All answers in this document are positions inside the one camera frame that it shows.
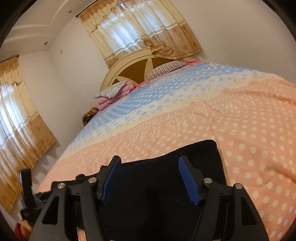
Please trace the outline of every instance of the beige floral curtain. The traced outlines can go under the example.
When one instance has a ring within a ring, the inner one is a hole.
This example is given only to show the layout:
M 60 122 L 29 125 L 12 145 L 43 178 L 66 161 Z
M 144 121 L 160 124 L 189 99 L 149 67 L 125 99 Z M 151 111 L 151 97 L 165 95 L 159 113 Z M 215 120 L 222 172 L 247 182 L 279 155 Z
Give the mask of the beige floral curtain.
M 56 142 L 31 102 L 17 58 L 0 64 L 0 204 L 11 212 L 21 187 L 19 170 L 34 168 Z
M 165 59 L 202 51 L 169 0 L 100 0 L 83 11 L 80 18 L 109 68 L 128 53 L 146 47 Z

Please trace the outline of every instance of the black plastic bracket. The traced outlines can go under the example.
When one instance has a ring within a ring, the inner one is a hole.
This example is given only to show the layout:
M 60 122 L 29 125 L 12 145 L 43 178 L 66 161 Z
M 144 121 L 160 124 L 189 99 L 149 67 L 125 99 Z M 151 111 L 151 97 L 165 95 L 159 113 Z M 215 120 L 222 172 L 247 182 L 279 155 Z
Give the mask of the black plastic bracket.
M 81 211 L 87 241 L 110 240 L 105 230 L 99 205 L 94 200 L 94 187 L 98 178 L 91 177 L 86 180 L 80 189 Z
M 74 206 L 69 200 L 68 187 L 65 183 L 60 183 L 43 207 L 30 240 L 77 241 L 73 214 Z
M 221 241 L 268 241 L 264 224 L 243 185 L 236 183 L 232 190 L 233 199 L 228 206 L 225 232 Z
M 35 199 L 32 193 L 31 169 L 20 170 L 20 183 L 22 186 L 22 200 L 27 208 L 36 207 Z
M 191 240 L 194 241 L 214 240 L 218 221 L 220 187 L 215 181 L 212 180 L 211 183 L 205 183 L 203 181 L 203 184 L 208 189 L 208 192 L 197 232 L 194 234 L 194 238 L 191 238 Z

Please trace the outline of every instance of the gray patterned pillow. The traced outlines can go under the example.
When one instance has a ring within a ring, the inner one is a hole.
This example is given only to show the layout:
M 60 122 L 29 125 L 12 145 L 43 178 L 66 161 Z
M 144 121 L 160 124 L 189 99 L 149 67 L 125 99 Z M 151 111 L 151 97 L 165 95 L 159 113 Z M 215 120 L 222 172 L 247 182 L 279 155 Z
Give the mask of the gray patterned pillow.
M 145 76 L 145 82 L 148 83 L 160 76 L 168 74 L 168 73 L 170 73 L 176 69 L 179 69 L 181 67 L 184 67 L 186 65 L 187 65 L 186 63 L 179 61 L 179 60 L 171 61 L 171 62 L 165 63 L 163 65 L 160 65 Z
M 127 83 L 127 81 L 121 81 L 121 82 L 116 83 L 110 87 L 107 87 L 106 89 L 100 91 L 96 95 L 95 99 L 97 99 L 99 97 L 107 97 L 107 98 L 115 97 L 126 83 Z

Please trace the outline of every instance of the striped pillow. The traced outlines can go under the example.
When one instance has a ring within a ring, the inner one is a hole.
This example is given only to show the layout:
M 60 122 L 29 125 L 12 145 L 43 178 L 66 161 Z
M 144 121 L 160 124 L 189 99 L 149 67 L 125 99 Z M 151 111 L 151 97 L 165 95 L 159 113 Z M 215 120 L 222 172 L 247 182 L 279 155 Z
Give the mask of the striped pillow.
M 170 73 L 176 69 L 179 69 L 181 67 L 184 67 L 186 65 L 187 65 L 186 63 L 184 63 L 182 61 L 178 61 L 178 60 L 160 65 L 145 76 L 145 83 L 148 83 L 160 76 L 168 74 L 168 73 Z

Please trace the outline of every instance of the curtain rod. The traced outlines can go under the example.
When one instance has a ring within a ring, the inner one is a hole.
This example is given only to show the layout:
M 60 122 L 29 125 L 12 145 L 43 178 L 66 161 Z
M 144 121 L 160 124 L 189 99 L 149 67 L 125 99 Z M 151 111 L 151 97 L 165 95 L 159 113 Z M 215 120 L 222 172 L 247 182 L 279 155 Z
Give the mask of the curtain rod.
M 97 1 L 98 1 L 98 0 L 96 0 L 96 1 L 94 1 L 92 4 L 88 5 L 85 9 L 87 9 L 88 7 L 90 7 L 91 5 L 93 5 L 93 4 L 94 4 L 95 2 L 97 2 Z M 83 9 L 79 14 L 77 14 L 76 17 L 79 17 L 79 15 L 82 14 L 82 13 L 84 12 L 85 9 Z
M 3 62 L 5 62 L 5 61 L 7 61 L 7 60 L 10 60 L 10 59 L 12 59 L 12 58 L 14 58 L 14 57 L 18 58 L 19 56 L 20 56 L 19 54 L 14 55 L 14 56 L 12 56 L 12 57 L 10 57 L 10 58 L 7 58 L 7 59 L 1 61 L 0 64 L 3 63 Z

